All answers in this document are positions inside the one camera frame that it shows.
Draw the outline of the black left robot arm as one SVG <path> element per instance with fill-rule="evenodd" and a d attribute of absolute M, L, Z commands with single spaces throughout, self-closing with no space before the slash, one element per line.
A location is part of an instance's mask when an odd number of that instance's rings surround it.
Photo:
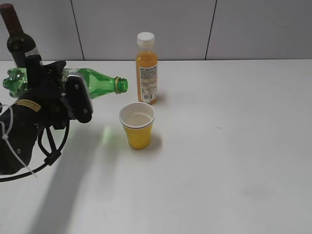
<path fill-rule="evenodd" d="M 61 84 L 66 62 L 42 65 L 40 56 L 25 60 L 27 91 L 0 116 L 0 173 L 13 175 L 29 165 L 38 135 L 53 126 L 64 129 L 69 121 Z"/>

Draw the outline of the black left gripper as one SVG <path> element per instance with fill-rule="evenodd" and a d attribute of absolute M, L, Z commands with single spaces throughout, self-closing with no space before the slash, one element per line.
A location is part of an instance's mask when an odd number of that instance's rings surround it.
<path fill-rule="evenodd" d="M 66 91 L 63 85 L 63 69 L 66 61 L 59 60 L 42 65 L 40 55 L 30 55 L 25 60 L 27 73 L 27 91 L 14 102 L 36 114 L 32 118 L 35 124 L 65 129 L 70 121 Z"/>

